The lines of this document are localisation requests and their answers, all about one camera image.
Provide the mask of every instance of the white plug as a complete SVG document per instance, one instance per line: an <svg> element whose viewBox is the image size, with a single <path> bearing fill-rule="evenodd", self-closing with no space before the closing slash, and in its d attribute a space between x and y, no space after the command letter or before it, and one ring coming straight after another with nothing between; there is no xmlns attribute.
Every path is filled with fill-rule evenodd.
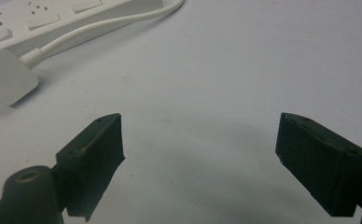
<svg viewBox="0 0 362 224"><path fill-rule="evenodd" d="M0 105L13 105L38 85L38 77L11 52L0 49Z"/></svg>

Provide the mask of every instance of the cable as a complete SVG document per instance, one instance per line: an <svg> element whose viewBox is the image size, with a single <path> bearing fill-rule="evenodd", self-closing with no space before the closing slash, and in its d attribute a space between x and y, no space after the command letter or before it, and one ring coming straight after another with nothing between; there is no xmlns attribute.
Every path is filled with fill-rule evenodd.
<svg viewBox="0 0 362 224"><path fill-rule="evenodd" d="M41 49L33 49L32 51L24 54L23 56L21 56L21 60L29 68L34 68L39 63L44 61L49 56L49 54L52 51L54 51L56 48L65 44L69 40L76 38L79 35L84 35L88 32L105 28L107 26L112 26L118 23L132 23L136 21L146 21L160 16L165 16L179 9L184 4L184 2L185 0L176 0L174 3L170 4L169 6L163 7L158 10L126 16L126 17L109 19L105 21L97 21L92 24L82 26L78 29L75 29L74 31L71 31L65 35L56 38L55 40L49 42L46 46L42 47Z"/></svg>

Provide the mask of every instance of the white table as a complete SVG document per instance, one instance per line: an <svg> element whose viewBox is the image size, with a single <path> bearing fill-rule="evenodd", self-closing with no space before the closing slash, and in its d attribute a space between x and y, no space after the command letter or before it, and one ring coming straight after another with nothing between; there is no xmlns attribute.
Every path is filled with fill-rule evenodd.
<svg viewBox="0 0 362 224"><path fill-rule="evenodd" d="M8 176L53 166L120 113L126 161L90 223L360 221L360 208L330 217L274 149L282 112L362 147L362 1L187 0L34 71L38 89L0 106L0 197Z"/></svg>

